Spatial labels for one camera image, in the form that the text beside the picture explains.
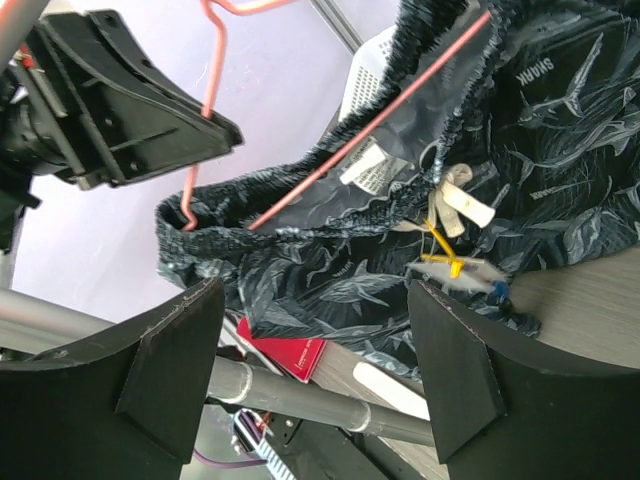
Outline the pink wire hanger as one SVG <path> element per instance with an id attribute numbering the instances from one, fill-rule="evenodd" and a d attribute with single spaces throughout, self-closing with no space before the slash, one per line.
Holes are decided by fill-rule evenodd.
<path id="1" fill-rule="evenodd" d="M 466 1 L 402 1 L 400 3 L 391 55 L 384 77 L 373 100 L 362 109 L 347 116 L 300 161 L 250 172 L 216 185 L 197 187 L 189 204 L 198 211 L 197 226 L 181 229 L 182 196 L 175 194 L 156 209 L 156 232 L 174 229 L 188 239 L 207 235 L 248 237 L 245 223 L 286 196 L 292 189 L 321 170 L 333 155 L 353 139 L 362 141 L 359 134 L 365 127 L 387 112 L 390 106 L 404 102 L 401 83 L 416 79 L 418 62 L 440 46 L 439 39 L 468 9 Z"/>

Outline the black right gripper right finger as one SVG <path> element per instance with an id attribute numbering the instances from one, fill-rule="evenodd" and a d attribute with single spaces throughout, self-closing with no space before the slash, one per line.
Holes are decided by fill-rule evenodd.
<path id="1" fill-rule="evenodd" d="M 635 479 L 639 373 L 528 338 L 414 282 L 411 329 L 453 479 Z"/>

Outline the dark shark-print shorts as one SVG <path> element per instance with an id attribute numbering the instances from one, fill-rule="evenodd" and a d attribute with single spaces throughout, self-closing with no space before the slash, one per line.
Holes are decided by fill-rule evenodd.
<path id="1" fill-rule="evenodd" d="M 159 273 L 216 278 L 255 337 L 323 338 L 418 380 L 411 270 L 439 248 L 446 182 L 492 208 L 456 254 L 508 276 L 639 242 L 639 5 L 477 1 L 401 83 L 404 102 L 247 221 L 156 237 Z"/>

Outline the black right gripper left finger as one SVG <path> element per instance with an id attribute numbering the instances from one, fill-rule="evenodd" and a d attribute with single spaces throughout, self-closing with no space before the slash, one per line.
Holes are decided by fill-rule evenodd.
<path id="1" fill-rule="evenodd" d="M 1 365 L 5 479 L 176 479 L 224 315 L 205 280 L 97 334 Z"/>

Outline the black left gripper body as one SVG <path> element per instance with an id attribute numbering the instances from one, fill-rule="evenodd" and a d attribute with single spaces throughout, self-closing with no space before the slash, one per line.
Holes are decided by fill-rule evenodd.
<path id="1" fill-rule="evenodd" d="M 13 88 L 1 122 L 1 150 L 10 168 L 93 189 L 95 146 L 60 72 L 49 77 L 33 51 L 20 47 L 4 75 Z"/>

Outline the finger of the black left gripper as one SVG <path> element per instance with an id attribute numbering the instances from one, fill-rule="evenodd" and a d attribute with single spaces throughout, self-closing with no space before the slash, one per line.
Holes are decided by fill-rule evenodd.
<path id="1" fill-rule="evenodd" d="M 169 80 L 114 10 L 47 15 L 37 64 L 54 102 L 56 146 L 81 188 L 130 185 L 241 145 L 240 128 Z"/>

